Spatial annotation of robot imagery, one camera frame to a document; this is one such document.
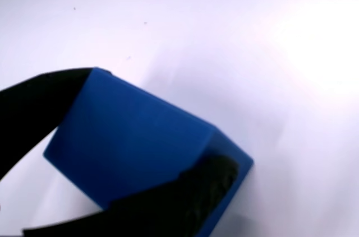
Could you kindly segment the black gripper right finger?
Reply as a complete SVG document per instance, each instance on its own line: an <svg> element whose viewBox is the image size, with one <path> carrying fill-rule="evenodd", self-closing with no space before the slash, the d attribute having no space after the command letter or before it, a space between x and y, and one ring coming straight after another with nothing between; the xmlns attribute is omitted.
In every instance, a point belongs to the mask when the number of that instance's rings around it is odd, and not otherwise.
<svg viewBox="0 0 359 237"><path fill-rule="evenodd" d="M24 236L195 236L231 189L238 164L211 155L177 179L113 201L107 210Z"/></svg>

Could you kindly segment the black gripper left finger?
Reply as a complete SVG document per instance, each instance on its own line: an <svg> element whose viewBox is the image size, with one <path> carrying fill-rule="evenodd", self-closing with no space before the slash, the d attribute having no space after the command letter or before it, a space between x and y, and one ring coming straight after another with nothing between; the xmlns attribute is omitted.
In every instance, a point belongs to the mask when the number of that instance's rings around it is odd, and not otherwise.
<svg viewBox="0 0 359 237"><path fill-rule="evenodd" d="M47 135L44 157L72 182L112 177L112 74L49 72L1 92L1 176Z"/></svg>

